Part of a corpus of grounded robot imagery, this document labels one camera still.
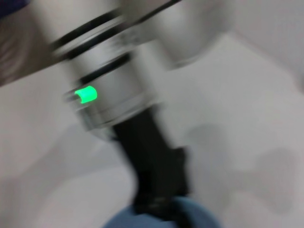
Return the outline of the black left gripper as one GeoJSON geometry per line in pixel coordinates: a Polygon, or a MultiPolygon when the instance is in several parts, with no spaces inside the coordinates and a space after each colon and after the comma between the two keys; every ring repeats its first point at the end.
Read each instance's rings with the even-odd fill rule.
{"type": "Polygon", "coordinates": [[[192,228],[188,214],[174,201],[188,193],[185,150],[170,147],[152,111],[114,125],[113,131],[138,180],[135,211],[166,214],[177,228],[192,228]]]}

